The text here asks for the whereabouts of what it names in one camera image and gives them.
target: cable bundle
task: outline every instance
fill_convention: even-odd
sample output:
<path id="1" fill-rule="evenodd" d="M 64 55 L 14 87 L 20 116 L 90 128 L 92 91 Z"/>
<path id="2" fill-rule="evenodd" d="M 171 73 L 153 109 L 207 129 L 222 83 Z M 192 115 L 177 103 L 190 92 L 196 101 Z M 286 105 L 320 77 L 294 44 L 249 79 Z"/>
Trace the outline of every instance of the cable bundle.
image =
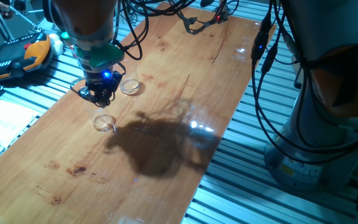
<path id="1" fill-rule="evenodd" d="M 149 17 L 154 16 L 174 16 L 177 15 L 181 20 L 183 20 L 183 23 L 186 27 L 186 30 L 191 34 L 197 34 L 201 32 L 204 28 L 215 24 L 220 19 L 220 14 L 223 12 L 224 7 L 227 7 L 228 4 L 231 4 L 233 2 L 237 2 L 235 8 L 232 11 L 229 11 L 229 14 L 232 15 L 234 11 L 237 10 L 239 6 L 239 0 L 233 0 L 230 2 L 227 2 L 227 0 L 224 0 L 216 9 L 216 13 L 214 17 L 208 21 L 208 22 L 201 22 L 196 20 L 196 18 L 185 18 L 183 13 L 181 12 L 182 9 L 188 7 L 190 4 L 194 3 L 196 0 L 179 0 L 177 2 L 174 2 L 173 0 L 169 0 L 170 6 L 166 9 L 156 9 L 153 8 L 152 4 L 159 4 L 163 2 L 164 0 L 120 0 L 117 3 L 117 9 L 116 9 L 116 27 L 115 27 L 115 33 L 113 37 L 113 44 L 117 45 L 124 53 L 126 53 L 130 58 L 134 60 L 141 60 L 143 57 L 143 51 L 141 47 L 142 41 L 146 38 L 147 33 L 149 32 Z M 134 37 L 134 41 L 130 43 L 127 46 L 123 46 L 121 43 L 117 41 L 117 33 L 118 33 L 118 27 L 119 27 L 119 19 L 120 19 L 120 13 L 124 13 L 124 19 L 127 21 L 129 29 L 131 30 L 131 34 Z M 133 22 L 131 21 L 131 16 L 144 16 L 145 17 L 145 26 L 143 31 L 137 35 L 133 28 Z M 190 25 L 194 24 L 195 22 L 201 22 L 204 24 L 203 27 L 200 27 L 197 30 L 191 29 Z M 135 47 L 139 49 L 139 56 L 135 57 L 131 53 L 128 52 L 128 50 L 131 47 Z"/>

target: clear plastic cup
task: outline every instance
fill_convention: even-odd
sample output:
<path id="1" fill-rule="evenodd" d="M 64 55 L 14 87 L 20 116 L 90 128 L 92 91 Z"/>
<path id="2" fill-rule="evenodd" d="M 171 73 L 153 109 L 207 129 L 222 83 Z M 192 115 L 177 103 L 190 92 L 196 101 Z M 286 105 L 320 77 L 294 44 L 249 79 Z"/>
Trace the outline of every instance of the clear plastic cup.
<path id="1" fill-rule="evenodd" d="M 122 75 L 119 88 L 124 94 L 133 95 L 139 91 L 139 77 L 137 76 L 136 63 L 133 60 L 123 60 L 120 65 L 118 63 L 113 65 L 112 69 Z"/>
<path id="2" fill-rule="evenodd" d="M 89 118 L 91 118 L 94 128 L 97 131 L 115 131 L 115 119 L 109 114 L 107 107 L 100 108 L 89 101 L 84 103 L 84 107 L 89 114 Z"/>

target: white sheet of paper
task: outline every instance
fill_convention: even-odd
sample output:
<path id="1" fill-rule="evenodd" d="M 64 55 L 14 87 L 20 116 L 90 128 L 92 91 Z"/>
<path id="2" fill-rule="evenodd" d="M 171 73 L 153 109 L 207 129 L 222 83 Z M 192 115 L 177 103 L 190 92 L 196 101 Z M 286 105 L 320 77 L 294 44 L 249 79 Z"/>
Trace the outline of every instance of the white sheet of paper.
<path id="1" fill-rule="evenodd" d="M 0 100 L 0 145 L 7 148 L 38 112 Z"/>

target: wood grain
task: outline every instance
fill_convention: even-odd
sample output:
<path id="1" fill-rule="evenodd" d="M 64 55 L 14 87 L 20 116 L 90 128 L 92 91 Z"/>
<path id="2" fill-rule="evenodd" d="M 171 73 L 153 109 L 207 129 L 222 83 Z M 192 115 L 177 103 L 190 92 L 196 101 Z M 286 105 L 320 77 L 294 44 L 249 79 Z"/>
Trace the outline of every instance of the wood grain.
<path id="1" fill-rule="evenodd" d="M 108 108 L 116 132 L 95 131 L 68 92 L 1 156 L 0 223 L 180 223 L 250 80 L 258 29 L 231 17 L 191 35 L 177 17 L 150 19 L 142 91 Z"/>

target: green light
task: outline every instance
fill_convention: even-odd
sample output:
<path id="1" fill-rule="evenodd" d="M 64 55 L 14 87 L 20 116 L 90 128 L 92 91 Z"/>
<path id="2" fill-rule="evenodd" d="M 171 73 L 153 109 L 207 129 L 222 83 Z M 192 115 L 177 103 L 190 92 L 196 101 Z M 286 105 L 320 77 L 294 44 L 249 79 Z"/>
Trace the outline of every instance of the green light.
<path id="1" fill-rule="evenodd" d="M 64 40 L 68 40 L 68 39 L 69 39 L 68 32 L 62 33 L 62 38 L 63 38 Z"/>

